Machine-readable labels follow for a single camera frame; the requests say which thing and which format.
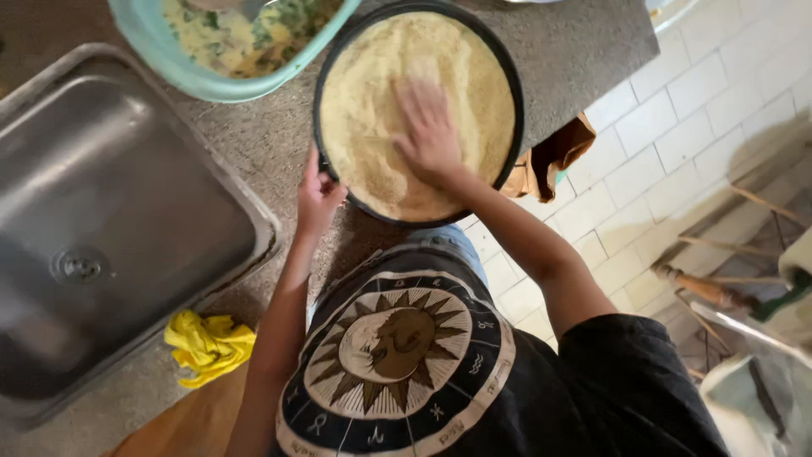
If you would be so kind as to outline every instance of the black round tray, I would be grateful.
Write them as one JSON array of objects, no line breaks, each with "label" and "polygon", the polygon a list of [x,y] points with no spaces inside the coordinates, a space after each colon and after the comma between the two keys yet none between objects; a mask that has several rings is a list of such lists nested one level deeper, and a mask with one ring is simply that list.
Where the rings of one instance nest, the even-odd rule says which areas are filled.
[{"label": "black round tray", "polygon": [[[324,150],[324,141],[322,140],[322,124],[319,115],[319,108],[322,104],[322,91],[324,90],[324,83],[327,80],[327,75],[330,74],[330,69],[333,68],[335,60],[339,57],[339,55],[341,55],[344,48],[355,40],[356,37],[361,35],[361,33],[364,32],[370,25],[394,15],[415,11],[431,11],[460,21],[462,24],[479,35],[479,37],[488,45],[488,47],[490,47],[490,50],[496,56],[499,64],[502,65],[502,69],[507,77],[507,83],[510,86],[511,93],[513,94],[513,106],[516,109],[516,125],[513,128],[513,142],[511,143],[507,160],[505,160],[504,168],[502,168],[499,177],[497,177],[496,182],[494,182],[494,188],[501,189],[505,181],[508,180],[511,170],[516,164],[516,159],[519,158],[521,140],[525,132],[525,105],[521,92],[519,72],[516,70],[516,65],[513,63],[513,59],[511,59],[508,50],[505,49],[502,42],[485,24],[482,23],[482,21],[480,21],[475,15],[472,15],[459,7],[456,7],[450,3],[439,2],[436,0],[404,0],[402,2],[390,3],[371,11],[359,19],[347,32],[342,33],[337,39],[336,43],[333,45],[333,48],[330,50],[330,53],[327,54],[326,60],[322,65],[322,71],[318,75],[318,80],[316,82],[316,98],[313,101],[313,129],[315,130],[316,145],[318,147],[322,168],[326,169],[333,179],[339,181],[339,176],[335,173],[335,170],[330,164],[330,158],[327,156]],[[404,229],[430,229],[433,227],[440,227],[443,225],[453,224],[471,214],[470,210],[464,210],[441,220],[408,222],[404,220],[392,219],[378,214],[372,208],[367,206],[366,203],[356,198],[352,192],[350,192],[348,198],[350,202],[354,203],[368,214]]]}]

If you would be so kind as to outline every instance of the granite countertop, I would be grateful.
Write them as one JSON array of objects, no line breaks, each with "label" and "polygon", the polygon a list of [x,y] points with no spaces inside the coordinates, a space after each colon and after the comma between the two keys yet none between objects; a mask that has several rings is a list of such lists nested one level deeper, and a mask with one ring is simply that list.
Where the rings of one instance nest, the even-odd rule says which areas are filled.
[{"label": "granite countertop", "polygon": [[[364,0],[357,13],[389,1]],[[455,3],[487,24],[516,63],[525,96],[525,149],[658,53],[642,0]],[[132,52],[115,29],[105,0],[6,2],[0,40],[0,96],[83,42],[107,41]],[[166,86],[181,111],[276,212],[289,233],[296,224],[296,185],[312,136],[313,93],[325,55],[322,52],[280,89],[251,102],[202,102]],[[314,260],[310,298],[328,280],[406,234],[358,210],[340,211]],[[255,321],[273,292],[284,252],[211,311]],[[175,383],[179,371],[168,354],[160,345],[150,348],[34,432],[18,436],[0,429],[6,448],[0,454],[97,455],[113,446],[186,394]]]}]

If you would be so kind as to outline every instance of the sun graphic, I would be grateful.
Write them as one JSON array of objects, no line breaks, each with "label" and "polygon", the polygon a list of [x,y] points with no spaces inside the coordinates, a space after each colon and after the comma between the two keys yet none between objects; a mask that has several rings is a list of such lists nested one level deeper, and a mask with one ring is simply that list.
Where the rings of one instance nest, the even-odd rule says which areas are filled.
[{"label": "sun graphic", "polygon": [[334,347],[313,364],[330,362],[330,366],[310,385],[340,374],[341,381],[330,398],[331,406],[347,392],[363,385],[364,414],[384,389],[389,390],[405,413],[410,381],[434,389],[426,360],[458,359],[437,341],[466,333],[464,329],[442,326],[463,310],[438,312],[450,298],[426,306],[430,296],[428,292],[409,302],[408,291],[405,291],[393,305],[381,294],[375,311],[354,302],[356,316],[339,320],[336,326],[341,331],[322,343]]}]

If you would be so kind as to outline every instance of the sink drain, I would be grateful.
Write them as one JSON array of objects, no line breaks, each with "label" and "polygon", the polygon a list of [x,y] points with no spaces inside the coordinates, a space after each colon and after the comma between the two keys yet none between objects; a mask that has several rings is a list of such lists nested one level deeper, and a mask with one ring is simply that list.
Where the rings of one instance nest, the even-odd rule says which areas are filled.
[{"label": "sink drain", "polygon": [[110,270],[107,257],[91,246],[78,246],[54,257],[51,274],[62,283],[88,284]]}]

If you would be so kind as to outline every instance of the food mixture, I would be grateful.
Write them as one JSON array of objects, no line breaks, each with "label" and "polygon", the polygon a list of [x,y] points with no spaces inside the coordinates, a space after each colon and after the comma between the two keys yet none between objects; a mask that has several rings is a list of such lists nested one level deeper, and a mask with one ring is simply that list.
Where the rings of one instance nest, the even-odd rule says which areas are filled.
[{"label": "food mixture", "polygon": [[189,58],[235,79],[271,74],[293,59],[327,24],[342,0],[279,0],[253,23],[239,11],[203,11],[163,0],[163,16]]},{"label": "food mixture", "polygon": [[420,182],[392,145],[406,131],[393,81],[418,76],[447,92],[463,164],[485,182],[499,177],[516,125],[513,96],[490,47],[445,15],[396,15],[367,28],[336,59],[320,106],[330,163],[352,195],[380,215],[413,222],[463,210]]}]

